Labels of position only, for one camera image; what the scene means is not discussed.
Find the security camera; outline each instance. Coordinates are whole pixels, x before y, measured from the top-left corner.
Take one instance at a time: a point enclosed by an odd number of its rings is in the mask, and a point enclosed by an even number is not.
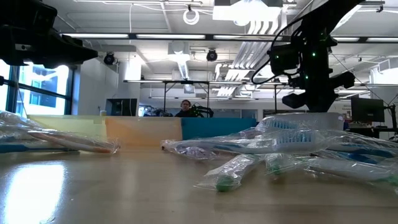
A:
[[[206,57],[208,62],[214,62],[215,60],[217,60],[217,53],[215,49],[210,49],[209,52],[207,53],[207,57]]]
[[[115,65],[117,62],[118,60],[114,57],[114,52],[106,53],[106,56],[104,57],[104,63],[106,65]]]

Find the ceiling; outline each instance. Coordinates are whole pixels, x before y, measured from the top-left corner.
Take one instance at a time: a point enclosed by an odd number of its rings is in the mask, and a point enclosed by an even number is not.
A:
[[[203,6],[193,6],[195,9],[212,10],[213,0],[202,0]],[[287,20],[295,17],[311,0],[295,0],[296,6],[286,11]],[[313,6],[321,5],[322,0],[314,0]],[[398,11],[398,1],[385,0],[385,11]],[[200,13],[200,20],[191,26],[183,21],[184,11],[161,10],[160,5],[146,5],[156,10],[131,5],[109,5],[101,2],[75,2],[74,0],[44,0],[58,9],[55,28],[61,32],[133,32],[133,33],[184,33],[184,34],[246,34],[249,26],[236,26],[232,21],[214,21],[211,15]],[[166,10],[185,9],[186,6],[164,6]],[[391,12],[376,13],[378,6],[362,7],[360,10],[374,10],[374,12],[357,12],[350,20],[334,31],[333,35],[343,36],[391,36],[398,35],[398,14]],[[91,40],[87,46],[105,49],[112,46],[136,46],[147,66],[143,67],[143,74],[151,78],[152,74],[170,74],[178,70],[177,63],[168,59],[168,44],[171,41],[154,40]],[[206,61],[208,49],[214,48],[218,53],[218,60],[234,60],[239,52],[241,42],[189,42],[191,60],[187,62],[190,70],[208,70],[214,72],[217,63]],[[355,75],[362,81],[369,76],[369,67],[377,65],[388,57],[398,55],[397,44],[340,44],[333,47],[337,57],[330,56],[333,74],[353,69]],[[128,52],[116,54],[121,60],[129,57]]]

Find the person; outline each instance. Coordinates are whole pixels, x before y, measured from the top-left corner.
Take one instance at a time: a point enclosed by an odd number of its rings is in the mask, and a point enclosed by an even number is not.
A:
[[[191,113],[191,102],[189,100],[183,100],[181,102],[181,111],[178,112],[175,116],[178,118],[194,118],[196,117],[194,114]]]

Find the wooden table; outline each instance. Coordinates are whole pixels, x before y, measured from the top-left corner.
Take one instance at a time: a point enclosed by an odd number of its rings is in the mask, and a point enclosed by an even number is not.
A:
[[[234,192],[193,185],[223,162],[195,162],[158,147],[114,156],[0,155],[1,223],[372,223],[398,222],[398,197],[363,184],[258,167]]]

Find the table surface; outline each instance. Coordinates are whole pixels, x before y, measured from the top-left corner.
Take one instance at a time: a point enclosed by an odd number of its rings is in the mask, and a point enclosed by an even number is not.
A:
[[[1,223],[397,223],[398,196],[258,167],[233,192],[193,187],[223,161],[159,148],[0,155]]]

